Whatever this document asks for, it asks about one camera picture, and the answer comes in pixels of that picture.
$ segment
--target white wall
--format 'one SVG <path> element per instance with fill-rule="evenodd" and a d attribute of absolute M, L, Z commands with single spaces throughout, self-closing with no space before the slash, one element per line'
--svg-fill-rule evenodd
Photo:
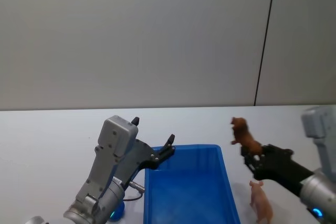
<path fill-rule="evenodd" d="M 0 0 L 0 109 L 252 105 L 270 0 Z"/>
<path fill-rule="evenodd" d="M 336 103 L 336 0 L 273 0 L 257 104 Z"/>

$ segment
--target white tabletop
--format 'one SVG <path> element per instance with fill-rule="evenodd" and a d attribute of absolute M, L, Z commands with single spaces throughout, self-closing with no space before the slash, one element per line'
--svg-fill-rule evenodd
<path fill-rule="evenodd" d="M 255 223 L 249 206 L 251 172 L 243 164 L 230 120 L 245 117 L 255 139 L 294 150 L 293 159 L 308 169 L 320 166 L 312 140 L 305 137 L 301 112 L 309 106 L 167 108 L 0 112 L 0 222 L 21 224 L 34 215 L 59 218 L 87 178 L 94 147 L 105 119 L 117 114 L 140 117 L 138 138 L 162 145 L 171 133 L 175 144 L 213 143 L 224 162 L 241 223 Z M 143 184 L 144 172 L 135 179 Z M 299 199 L 277 183 L 265 181 L 264 191 L 276 223 L 316 224 Z M 126 197 L 136 196 L 128 189 Z M 126 203 L 122 224 L 143 223 L 143 199 Z"/>

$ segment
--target plastic animal figurine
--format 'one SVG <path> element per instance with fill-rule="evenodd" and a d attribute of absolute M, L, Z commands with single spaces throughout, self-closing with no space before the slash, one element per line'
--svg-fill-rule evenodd
<path fill-rule="evenodd" d="M 252 207 L 253 204 L 256 205 L 258 224 L 265 218 L 267 220 L 267 224 L 270 224 L 272 217 L 273 217 L 273 210 L 272 210 L 272 206 L 270 205 L 266 197 L 265 192 L 261 188 L 263 185 L 264 185 L 264 182 L 262 181 L 259 181 L 259 183 L 253 183 L 252 181 L 250 181 L 250 186 L 251 186 L 250 206 Z"/>
<path fill-rule="evenodd" d="M 261 155 L 263 149 L 261 144 L 254 140 L 253 136 L 248 130 L 247 122 L 244 118 L 232 118 L 231 124 L 233 125 L 233 135 L 235 140 L 231 144 L 241 144 L 248 149 L 252 155 Z"/>

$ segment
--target blue container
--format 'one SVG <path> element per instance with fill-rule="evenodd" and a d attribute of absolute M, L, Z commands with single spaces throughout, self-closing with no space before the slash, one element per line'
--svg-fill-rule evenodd
<path fill-rule="evenodd" d="M 144 224 L 240 223 L 218 145 L 176 146 L 145 188 Z"/>

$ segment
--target blue light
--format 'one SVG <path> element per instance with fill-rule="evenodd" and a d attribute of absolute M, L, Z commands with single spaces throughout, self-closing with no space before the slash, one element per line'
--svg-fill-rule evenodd
<path fill-rule="evenodd" d="M 323 216 L 322 212 L 321 212 L 319 209 L 317 209 L 317 208 L 314 208 L 314 209 L 313 209 L 313 212 L 314 212 L 315 214 L 317 214 L 318 217 L 322 217 L 322 216 Z"/>

